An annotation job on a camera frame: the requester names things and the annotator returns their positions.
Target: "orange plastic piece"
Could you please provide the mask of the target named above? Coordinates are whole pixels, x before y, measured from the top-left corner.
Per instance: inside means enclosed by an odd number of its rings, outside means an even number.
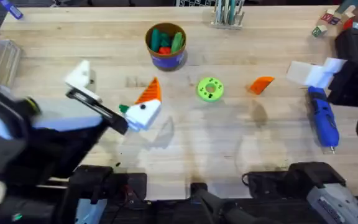
[[[273,80],[273,77],[260,77],[254,81],[254,83],[249,87],[249,89],[255,94],[259,95]]]
[[[141,94],[139,99],[137,99],[135,104],[144,103],[150,100],[159,100],[161,102],[161,88],[157,78],[154,78],[153,81],[150,82],[149,86]]]

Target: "green game piece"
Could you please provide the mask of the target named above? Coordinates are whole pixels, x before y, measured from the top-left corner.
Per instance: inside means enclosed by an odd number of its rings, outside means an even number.
[[[324,33],[327,32],[327,27],[324,25],[320,25],[320,26],[316,26],[316,28],[314,28],[314,30],[312,31],[312,35],[314,37],[319,37],[324,35]]]
[[[17,213],[17,214],[15,214],[15,215],[12,216],[12,222],[19,221],[22,217],[23,217],[22,214]]]
[[[161,39],[169,39],[169,35],[167,34],[167,33],[161,33],[160,34],[160,36],[161,36]]]
[[[161,47],[171,47],[171,40],[168,39],[162,39],[161,40]]]
[[[119,105],[119,111],[121,111],[121,113],[126,113],[128,109],[129,106],[127,105]]]
[[[183,40],[183,37],[182,37],[181,32],[177,32],[175,34],[175,36],[173,37],[171,54],[173,54],[181,49],[182,44],[183,44],[182,40]]]
[[[150,48],[154,51],[154,52],[158,52],[159,48],[160,48],[160,31],[158,29],[154,29],[152,32],[152,39],[150,41]]]
[[[204,78],[197,85],[197,94],[204,101],[215,102],[223,96],[223,88],[216,78]]]

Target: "cable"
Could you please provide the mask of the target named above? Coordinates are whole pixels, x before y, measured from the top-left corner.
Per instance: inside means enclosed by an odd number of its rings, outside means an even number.
[[[243,174],[243,175],[241,176],[241,182],[242,182],[246,187],[249,187],[249,184],[244,181],[244,177],[246,177],[247,175],[248,175],[248,173],[245,173],[245,174]]]
[[[114,218],[112,218],[110,224],[113,224],[114,221],[116,220],[117,216],[118,216],[118,213],[121,211],[121,209],[126,205],[127,203],[123,203],[120,207],[118,207],[117,211],[116,211],[116,214],[114,215]]]

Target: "toy block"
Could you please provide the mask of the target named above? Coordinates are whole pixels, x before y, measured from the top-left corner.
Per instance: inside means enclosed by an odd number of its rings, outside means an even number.
[[[348,21],[349,19],[352,19],[354,17],[354,13],[353,12],[345,12],[342,15],[342,22],[345,23],[346,21]]]
[[[342,16],[336,12],[334,16],[331,18],[331,20],[329,21],[329,23],[332,25],[336,25],[338,24],[339,21],[341,21],[341,17]]]
[[[159,100],[161,102],[161,88],[157,78],[153,79],[153,81],[149,84],[146,90],[141,94],[139,99],[137,99],[135,104],[141,104],[143,102],[154,99]]]
[[[314,28],[312,34],[314,37],[320,37],[323,36],[326,32],[327,32],[327,27],[324,25],[320,25],[320,26],[316,26],[316,28]]]
[[[332,9],[328,9],[323,16],[321,16],[321,20],[324,20],[326,22],[330,22],[330,20],[334,17],[335,11]]]
[[[160,111],[161,101],[150,100],[130,106],[125,113],[128,125],[134,131],[148,130]]]
[[[256,95],[259,95],[269,84],[271,84],[273,80],[274,77],[260,77],[254,81],[254,83],[249,87],[249,90],[253,91]]]

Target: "red game piece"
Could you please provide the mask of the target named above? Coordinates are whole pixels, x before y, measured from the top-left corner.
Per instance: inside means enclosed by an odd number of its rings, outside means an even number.
[[[160,50],[158,52],[160,54],[171,54],[171,48],[170,47],[160,47]]]

